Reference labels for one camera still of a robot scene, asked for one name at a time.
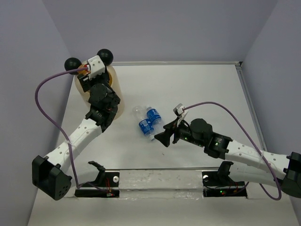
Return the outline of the white-cap blue-label water bottle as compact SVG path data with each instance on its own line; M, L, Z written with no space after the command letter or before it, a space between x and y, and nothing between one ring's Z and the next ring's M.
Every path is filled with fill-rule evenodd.
M155 130L149 119L144 119L140 121L138 125L145 137L147 137L150 141L155 139Z

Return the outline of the clear blue-label bottle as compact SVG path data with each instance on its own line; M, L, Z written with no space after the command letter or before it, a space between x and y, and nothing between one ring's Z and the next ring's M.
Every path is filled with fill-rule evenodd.
M148 119L155 129L163 127L163 120L161 118L161 115L155 108L151 107L150 105L135 106L132 109L132 112L138 123Z

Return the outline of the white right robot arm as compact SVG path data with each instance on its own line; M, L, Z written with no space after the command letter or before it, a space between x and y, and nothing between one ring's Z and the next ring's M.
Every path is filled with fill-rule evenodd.
M233 184L247 181L270 186L279 186L285 194L300 198L301 196L301 155L269 153L256 150L233 140L230 137L213 132L212 125L204 119L194 119L165 125L164 131L155 138L165 147L170 143L184 140L200 146L204 153L215 159L222 159L217 181L220 184Z

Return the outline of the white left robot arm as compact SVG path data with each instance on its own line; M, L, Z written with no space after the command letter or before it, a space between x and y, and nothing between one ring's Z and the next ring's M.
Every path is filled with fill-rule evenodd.
M84 172L77 174L74 160L98 136L112 124L118 112L120 98L110 85L108 71L89 78L85 68L73 70L83 91L89 92L90 108L79 126L67 135L66 132L42 109L38 94L47 81L62 76L55 74L41 82L35 90L35 102L40 112L63 134L65 140L44 157L37 156L32 161L32 183L52 199L62 199L72 187L86 182L99 186L104 181L105 168L95 161L85 165Z

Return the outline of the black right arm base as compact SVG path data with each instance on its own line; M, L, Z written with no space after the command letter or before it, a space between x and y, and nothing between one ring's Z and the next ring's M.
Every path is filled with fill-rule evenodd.
M245 197L247 198L244 181L233 180L230 174L234 172L234 163L223 161L218 170L203 171L203 196L209 197Z

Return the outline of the cream cat-print bin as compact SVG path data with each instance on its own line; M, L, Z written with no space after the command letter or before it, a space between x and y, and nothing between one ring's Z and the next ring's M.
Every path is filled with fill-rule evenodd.
M112 87L112 89L117 93L118 97L120 98L120 104L118 105L118 111L114 118L114 120L116 120L122 115L122 113L125 109L125 103L124 103L124 99L122 96L122 92L121 92L121 88L120 88L120 84L119 84L119 80L118 80L116 71L111 65L114 57L113 57L112 52L106 48L99 50L97 52L97 55L101 58L101 60L106 65L106 68L107 68L107 71L109 74L109 85ZM77 59L75 57L70 57L65 60L64 68L66 71L73 70L76 68L82 68L86 64L86 61L81 62L81 64L79 64L79 63L80 63L79 59ZM82 86L77 78L78 74L79 74L78 72L73 73L73 77L74 77L73 80L74 80L75 87L78 90L78 92L80 93L87 108L90 108L90 103L88 102L88 99L90 98L90 93L89 93L89 91L87 91L87 92L83 91Z

